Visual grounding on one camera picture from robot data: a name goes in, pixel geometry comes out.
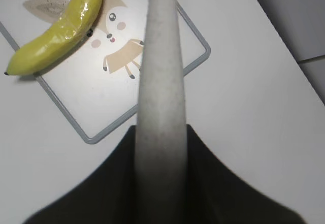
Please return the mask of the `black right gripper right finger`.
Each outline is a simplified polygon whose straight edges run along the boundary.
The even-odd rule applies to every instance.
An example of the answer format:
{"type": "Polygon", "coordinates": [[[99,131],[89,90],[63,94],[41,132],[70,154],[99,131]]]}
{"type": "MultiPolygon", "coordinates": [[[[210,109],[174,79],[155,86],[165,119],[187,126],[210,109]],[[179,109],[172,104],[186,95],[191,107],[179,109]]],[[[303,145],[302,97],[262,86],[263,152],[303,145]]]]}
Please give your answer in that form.
{"type": "Polygon", "coordinates": [[[227,168],[187,126],[186,223],[304,223],[227,168]]]}

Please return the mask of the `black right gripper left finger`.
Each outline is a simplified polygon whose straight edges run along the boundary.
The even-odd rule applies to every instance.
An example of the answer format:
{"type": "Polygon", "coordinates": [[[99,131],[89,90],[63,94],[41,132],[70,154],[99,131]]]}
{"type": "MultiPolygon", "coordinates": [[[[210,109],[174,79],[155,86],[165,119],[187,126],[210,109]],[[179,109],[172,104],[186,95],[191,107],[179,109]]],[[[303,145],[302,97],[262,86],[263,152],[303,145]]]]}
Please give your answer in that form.
{"type": "Polygon", "coordinates": [[[136,223],[135,131],[131,126],[94,172],[25,223],[136,223]]]}

